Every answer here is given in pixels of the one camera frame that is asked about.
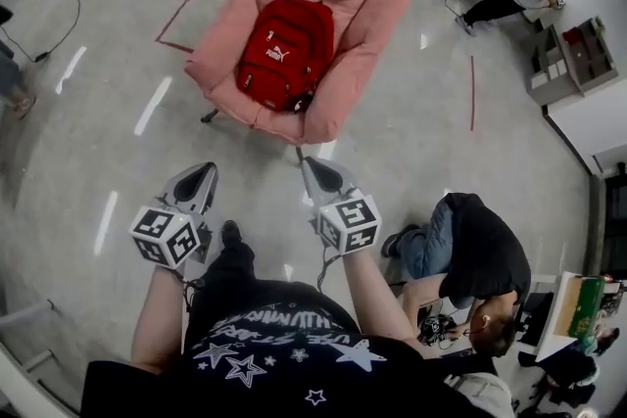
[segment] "black t-shirt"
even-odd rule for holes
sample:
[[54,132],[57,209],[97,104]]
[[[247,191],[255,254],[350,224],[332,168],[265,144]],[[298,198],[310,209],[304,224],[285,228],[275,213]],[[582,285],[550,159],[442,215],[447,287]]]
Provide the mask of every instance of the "black t-shirt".
[[481,417],[403,342],[364,336],[321,307],[269,304],[220,320],[166,373],[92,362],[81,416],[294,416],[332,409]]
[[475,194],[449,194],[453,211],[453,257],[440,297],[453,303],[466,297],[479,300],[518,293],[524,300],[531,269],[522,246],[506,223],[486,208]]

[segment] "pink armchair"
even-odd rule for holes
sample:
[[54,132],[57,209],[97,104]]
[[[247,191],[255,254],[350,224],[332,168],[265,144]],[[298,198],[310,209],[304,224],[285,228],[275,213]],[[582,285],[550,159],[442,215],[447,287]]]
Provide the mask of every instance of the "pink armchair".
[[187,61],[217,110],[299,146],[337,137],[410,0],[321,0],[333,11],[334,58],[304,114],[273,112],[235,86],[240,57],[260,10],[271,0],[228,0]]

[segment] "white sneaker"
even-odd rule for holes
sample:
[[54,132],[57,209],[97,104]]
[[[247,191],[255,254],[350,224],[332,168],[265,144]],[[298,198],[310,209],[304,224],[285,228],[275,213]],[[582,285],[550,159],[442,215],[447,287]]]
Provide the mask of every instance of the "white sneaker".
[[463,31],[465,31],[468,35],[470,35],[471,37],[474,37],[475,33],[474,33],[474,30],[472,29],[472,26],[470,26],[468,23],[466,23],[463,20],[463,17],[457,16],[455,18],[455,23],[457,23],[459,26],[461,26],[463,28]]

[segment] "star print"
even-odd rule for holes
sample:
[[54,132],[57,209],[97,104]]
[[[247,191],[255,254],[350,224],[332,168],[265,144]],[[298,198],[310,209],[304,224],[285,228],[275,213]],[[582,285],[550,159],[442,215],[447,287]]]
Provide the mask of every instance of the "star print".
[[330,344],[333,348],[341,351],[344,355],[340,356],[335,362],[355,362],[361,369],[368,373],[372,371],[372,362],[382,362],[387,360],[381,355],[372,353],[368,348],[370,342],[368,340],[361,340],[354,347],[347,347],[345,345]]
[[319,405],[321,402],[326,402],[326,398],[322,395],[324,391],[310,391],[310,394],[305,397],[305,400],[308,400],[314,406]]
[[225,355],[238,355],[239,352],[235,350],[230,350],[231,344],[226,345],[215,345],[209,343],[209,349],[200,352],[198,355],[195,355],[195,359],[202,359],[204,357],[208,357],[212,363],[212,369],[216,369],[219,360],[222,359]]
[[292,350],[291,359],[296,359],[298,362],[303,362],[309,355],[305,352],[304,348],[294,348]]
[[249,355],[244,360],[227,357],[226,360],[231,365],[232,369],[224,377],[224,380],[239,378],[244,385],[250,389],[253,386],[253,378],[255,375],[263,375],[266,373],[264,369],[253,363],[254,357],[254,355]]

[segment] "red backpack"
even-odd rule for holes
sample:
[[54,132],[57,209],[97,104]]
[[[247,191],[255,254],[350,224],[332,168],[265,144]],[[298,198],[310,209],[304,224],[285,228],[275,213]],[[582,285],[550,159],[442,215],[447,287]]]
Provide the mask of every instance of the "red backpack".
[[237,87],[276,112],[302,112],[333,56],[333,18],[321,2],[273,0],[260,12]]

